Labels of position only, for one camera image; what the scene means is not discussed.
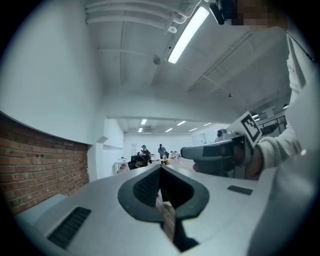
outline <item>ceiling light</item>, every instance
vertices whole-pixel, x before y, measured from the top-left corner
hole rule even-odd
[[[168,62],[176,64],[180,55],[183,53],[191,38],[197,32],[198,28],[208,17],[209,11],[204,7],[200,6],[199,9],[195,12],[189,23],[186,25],[182,35],[180,36],[178,42],[171,52]]]
[[[177,126],[180,126],[180,125],[184,124],[185,122],[186,121],[182,121],[182,122],[178,123]]]

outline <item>white sleeve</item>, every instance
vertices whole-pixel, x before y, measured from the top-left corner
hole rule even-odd
[[[287,35],[289,58],[287,66],[289,71],[290,88],[292,89],[290,104],[298,97],[301,89],[305,85],[305,77],[301,72],[301,65],[304,65],[305,60],[297,59],[296,51],[299,48],[295,42]],[[276,167],[286,158],[291,157],[301,151],[300,143],[297,139],[294,129],[290,122],[286,126],[286,130],[278,137],[264,137],[257,144],[263,156],[263,169]]]

